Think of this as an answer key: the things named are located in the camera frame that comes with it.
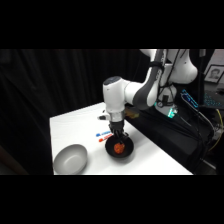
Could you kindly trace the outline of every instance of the black background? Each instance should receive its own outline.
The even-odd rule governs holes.
[[[0,144],[30,174],[53,174],[49,118],[102,102],[108,77],[143,82],[149,62],[138,49],[1,49]]]

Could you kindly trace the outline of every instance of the orange ball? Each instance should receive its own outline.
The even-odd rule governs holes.
[[[124,148],[125,148],[124,144],[118,143],[114,146],[114,151],[116,154],[122,154],[124,152]]]

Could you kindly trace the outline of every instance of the green light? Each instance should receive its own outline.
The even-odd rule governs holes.
[[[173,112],[173,109],[171,108],[170,109],[170,112],[169,112],[169,114],[168,114],[168,117],[169,118],[173,118],[175,116],[175,114],[174,114],[174,112]]]
[[[171,108],[171,109],[170,109],[170,112],[169,112],[169,114],[168,114],[168,117],[170,117],[170,118],[172,118],[172,117],[171,117],[171,113],[172,113],[172,111],[173,111],[173,109]]]

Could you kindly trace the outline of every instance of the white tablecloth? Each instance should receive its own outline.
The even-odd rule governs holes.
[[[127,121],[124,130],[135,150],[126,160],[110,157],[105,150],[106,141],[99,143],[96,137],[97,133],[109,131],[108,121],[97,120],[104,109],[105,104],[100,103],[50,119],[53,161],[65,147],[81,144],[88,151],[88,163],[81,173],[84,175],[191,175]]]

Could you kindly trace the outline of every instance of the gray bowl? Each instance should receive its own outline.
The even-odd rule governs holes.
[[[71,145],[63,149],[54,160],[54,170],[59,175],[76,175],[87,163],[87,150],[82,145]]]

